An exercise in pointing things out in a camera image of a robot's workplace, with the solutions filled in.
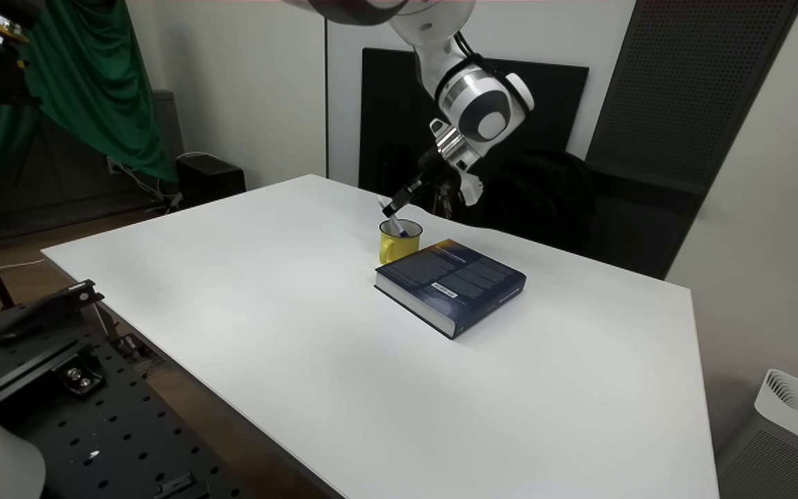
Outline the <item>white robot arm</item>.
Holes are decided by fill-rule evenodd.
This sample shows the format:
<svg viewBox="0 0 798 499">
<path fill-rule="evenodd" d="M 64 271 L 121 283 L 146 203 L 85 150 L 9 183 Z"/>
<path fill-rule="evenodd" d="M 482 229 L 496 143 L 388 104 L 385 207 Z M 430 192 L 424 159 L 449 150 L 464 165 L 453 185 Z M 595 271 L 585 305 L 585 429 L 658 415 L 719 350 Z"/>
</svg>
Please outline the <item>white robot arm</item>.
<svg viewBox="0 0 798 499">
<path fill-rule="evenodd" d="M 485 185 L 473 165 L 511 135 L 534 110 L 531 88 L 516 73 L 499 73 L 462 37 L 475 0 L 291 0 L 338 25 L 390 25 L 417 60 L 417 84 L 437 107 L 433 146 L 421 171 L 383 207 L 392 218 L 421 189 L 451 168 L 464 206 Z"/>
</svg>

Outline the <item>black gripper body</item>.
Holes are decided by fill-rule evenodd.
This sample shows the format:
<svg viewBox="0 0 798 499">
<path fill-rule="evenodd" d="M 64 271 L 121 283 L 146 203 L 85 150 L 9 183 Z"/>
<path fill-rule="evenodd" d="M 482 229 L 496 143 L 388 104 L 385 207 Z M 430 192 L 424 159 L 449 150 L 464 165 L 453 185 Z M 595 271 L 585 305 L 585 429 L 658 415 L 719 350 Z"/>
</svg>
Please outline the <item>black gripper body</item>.
<svg viewBox="0 0 798 499">
<path fill-rule="evenodd" d="M 424 203 L 434 211 L 449 211 L 457 197 L 459 178 L 442 156 L 430 146 L 416 165 L 416 178 L 410 181 L 406 192 L 413 203 Z"/>
</svg>

